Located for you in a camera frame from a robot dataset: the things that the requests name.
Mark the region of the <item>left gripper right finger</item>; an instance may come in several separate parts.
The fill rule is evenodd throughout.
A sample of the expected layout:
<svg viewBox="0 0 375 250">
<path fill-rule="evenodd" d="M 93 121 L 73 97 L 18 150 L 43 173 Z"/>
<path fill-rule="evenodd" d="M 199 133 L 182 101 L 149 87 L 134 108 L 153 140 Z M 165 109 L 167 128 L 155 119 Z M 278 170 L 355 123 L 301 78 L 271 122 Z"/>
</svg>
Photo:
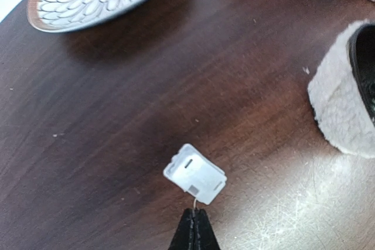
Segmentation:
<svg viewBox="0 0 375 250">
<path fill-rule="evenodd" d="M 193 222 L 193 249 L 220 250 L 219 243 L 217 242 L 207 212 L 204 209 L 194 209 Z"/>
</svg>

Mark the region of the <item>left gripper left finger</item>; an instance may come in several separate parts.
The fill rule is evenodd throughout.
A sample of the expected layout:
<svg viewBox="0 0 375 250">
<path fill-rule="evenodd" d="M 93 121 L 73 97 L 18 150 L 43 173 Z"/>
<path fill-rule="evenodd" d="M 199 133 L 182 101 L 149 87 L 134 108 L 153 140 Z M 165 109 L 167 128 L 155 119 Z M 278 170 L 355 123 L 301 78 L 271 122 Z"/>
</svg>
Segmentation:
<svg viewBox="0 0 375 250">
<path fill-rule="evenodd" d="M 169 245 L 169 250 L 192 250 L 194 244 L 194 219 L 193 210 L 184 210 L 175 234 Z"/>
</svg>

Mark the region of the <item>white battery box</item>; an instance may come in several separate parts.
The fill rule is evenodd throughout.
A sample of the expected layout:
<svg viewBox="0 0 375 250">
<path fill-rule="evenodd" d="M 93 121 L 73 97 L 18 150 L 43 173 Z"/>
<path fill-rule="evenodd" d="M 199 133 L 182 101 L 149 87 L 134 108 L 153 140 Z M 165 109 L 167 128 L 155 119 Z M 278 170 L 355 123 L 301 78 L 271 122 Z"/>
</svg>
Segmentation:
<svg viewBox="0 0 375 250">
<path fill-rule="evenodd" d="M 225 172 L 189 143 L 171 158 L 163 175 L 205 205 L 212 203 L 227 181 Z"/>
</svg>

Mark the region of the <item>small green christmas tree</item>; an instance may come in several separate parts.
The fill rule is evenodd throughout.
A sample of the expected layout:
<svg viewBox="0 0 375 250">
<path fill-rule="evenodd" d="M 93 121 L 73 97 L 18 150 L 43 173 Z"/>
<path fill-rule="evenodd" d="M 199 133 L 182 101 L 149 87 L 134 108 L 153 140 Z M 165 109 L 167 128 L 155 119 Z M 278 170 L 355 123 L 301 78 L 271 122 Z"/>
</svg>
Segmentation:
<svg viewBox="0 0 375 250">
<path fill-rule="evenodd" d="M 338 34 L 308 84 L 315 121 L 341 152 L 374 158 L 374 118 L 365 107 L 349 56 L 349 39 L 370 23 L 357 20 Z"/>
</svg>

